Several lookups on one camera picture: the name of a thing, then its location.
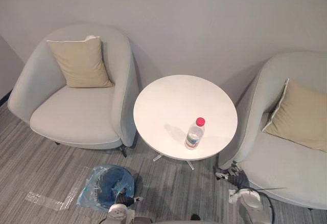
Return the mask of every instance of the blue plastic bag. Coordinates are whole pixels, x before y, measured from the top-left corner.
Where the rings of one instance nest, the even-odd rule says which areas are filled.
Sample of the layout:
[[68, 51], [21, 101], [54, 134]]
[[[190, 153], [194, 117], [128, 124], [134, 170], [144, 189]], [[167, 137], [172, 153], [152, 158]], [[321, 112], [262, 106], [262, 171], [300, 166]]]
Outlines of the blue plastic bag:
[[126, 196], [134, 197], [134, 179], [127, 169], [110, 164], [94, 167], [91, 176], [86, 179], [77, 204], [108, 212], [118, 193], [124, 188]]

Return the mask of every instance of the striped carpet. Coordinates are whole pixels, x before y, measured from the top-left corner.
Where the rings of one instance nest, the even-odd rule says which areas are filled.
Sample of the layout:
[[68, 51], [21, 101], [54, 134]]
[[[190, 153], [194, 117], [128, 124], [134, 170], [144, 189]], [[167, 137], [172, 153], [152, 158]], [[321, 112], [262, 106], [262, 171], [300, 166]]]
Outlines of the striped carpet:
[[[154, 163], [157, 153], [142, 139], [127, 149], [127, 155], [57, 146], [32, 132], [4, 104], [0, 107], [0, 223], [99, 223], [105, 213], [76, 205], [87, 173], [99, 164], [121, 165], [134, 176], [135, 195], [145, 198], [134, 206], [136, 216], [186, 220], [197, 213], [202, 220], [244, 223], [236, 206], [228, 203], [230, 185], [214, 177], [215, 157], [194, 162], [194, 171], [186, 162], [169, 158]], [[61, 203], [69, 209], [59, 210]], [[327, 211], [272, 203], [275, 223], [327, 223]], [[264, 206], [269, 212], [266, 200]]]

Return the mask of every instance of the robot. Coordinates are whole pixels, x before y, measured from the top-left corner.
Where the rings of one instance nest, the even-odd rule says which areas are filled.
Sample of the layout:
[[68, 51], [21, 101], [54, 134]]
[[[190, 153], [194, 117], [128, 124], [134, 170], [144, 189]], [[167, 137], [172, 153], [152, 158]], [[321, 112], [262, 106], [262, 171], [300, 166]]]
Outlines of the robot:
[[[238, 190], [229, 191], [229, 202], [239, 206], [239, 214], [246, 224], [273, 224], [274, 210], [269, 197], [256, 189], [249, 186], [249, 180], [244, 170], [235, 161], [228, 169], [215, 168], [217, 180], [226, 180], [235, 185]], [[272, 220], [264, 212], [261, 203], [261, 196], [268, 198], [272, 210]], [[126, 197], [125, 191], [120, 192], [116, 198], [115, 204], [112, 205], [107, 214], [107, 218], [102, 220], [102, 224], [150, 224], [151, 220], [145, 217], [135, 217], [135, 211], [127, 207], [133, 203], [142, 201], [142, 197]], [[204, 221], [191, 221], [193, 224], [213, 223]], [[165, 221], [165, 224], [186, 224], [190, 221]]]

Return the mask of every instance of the plastic water bottle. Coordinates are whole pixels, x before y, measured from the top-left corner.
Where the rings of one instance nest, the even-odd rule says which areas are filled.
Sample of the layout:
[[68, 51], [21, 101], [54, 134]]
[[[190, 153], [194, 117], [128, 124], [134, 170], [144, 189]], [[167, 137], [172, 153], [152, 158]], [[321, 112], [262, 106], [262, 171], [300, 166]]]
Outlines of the plastic water bottle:
[[189, 150], [195, 149], [204, 133], [204, 118], [197, 118], [196, 122], [190, 127], [188, 136], [185, 140], [185, 146]]

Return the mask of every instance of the wall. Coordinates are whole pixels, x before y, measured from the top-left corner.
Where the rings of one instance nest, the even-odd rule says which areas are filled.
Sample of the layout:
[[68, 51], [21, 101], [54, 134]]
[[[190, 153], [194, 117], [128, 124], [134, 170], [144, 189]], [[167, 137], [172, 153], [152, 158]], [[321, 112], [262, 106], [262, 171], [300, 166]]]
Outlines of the wall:
[[327, 0], [0, 0], [0, 12], [0, 34], [23, 61], [56, 28], [109, 24], [131, 39], [142, 86], [193, 74], [234, 101], [269, 57], [327, 50]]
[[24, 63], [0, 36], [0, 99], [15, 85]]

